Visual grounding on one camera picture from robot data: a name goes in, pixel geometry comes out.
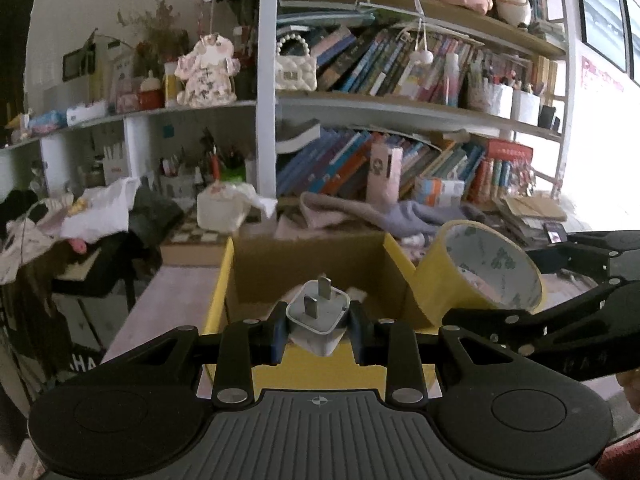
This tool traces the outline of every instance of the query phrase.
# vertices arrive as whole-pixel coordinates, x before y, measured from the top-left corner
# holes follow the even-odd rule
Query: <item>yellow box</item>
[[[363,307],[371,319],[389,317],[405,320],[414,330],[433,329],[409,288],[414,272],[396,241],[380,232],[295,241],[234,238],[225,248],[205,333],[222,332],[230,322],[247,318],[265,319],[287,292],[322,273],[341,290],[354,286],[366,292]],[[430,384],[433,366],[424,370]],[[208,371],[213,377],[215,366]],[[383,367],[358,366],[347,340],[324,358],[288,344],[282,364],[254,368],[254,386],[256,395],[263,388],[378,388],[383,396],[385,375]]]

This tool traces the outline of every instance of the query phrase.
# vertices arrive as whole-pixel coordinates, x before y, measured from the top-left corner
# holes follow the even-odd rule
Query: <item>yellow tape roll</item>
[[[540,272],[527,254],[493,229],[459,220],[444,224],[409,282],[434,326],[452,308],[522,308],[544,301]]]

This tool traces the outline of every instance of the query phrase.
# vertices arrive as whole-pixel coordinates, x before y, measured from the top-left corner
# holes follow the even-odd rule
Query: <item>blue sticky note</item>
[[[162,127],[162,138],[163,139],[171,139],[175,135],[174,126],[172,124],[167,124]]]

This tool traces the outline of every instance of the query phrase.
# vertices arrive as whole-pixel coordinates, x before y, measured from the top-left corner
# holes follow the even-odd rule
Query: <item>table surface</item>
[[[180,325],[204,329],[217,267],[160,267],[104,355],[108,361]],[[203,372],[198,396],[211,398],[211,382]]]

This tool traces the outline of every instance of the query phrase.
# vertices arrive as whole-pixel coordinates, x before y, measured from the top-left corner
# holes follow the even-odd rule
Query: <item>gray blanket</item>
[[[309,192],[300,195],[300,211],[310,229],[322,229],[359,218],[395,238],[417,234],[433,235],[441,225],[450,220],[485,220],[480,210],[467,204],[431,207],[406,200],[386,210],[379,210],[366,202]]]

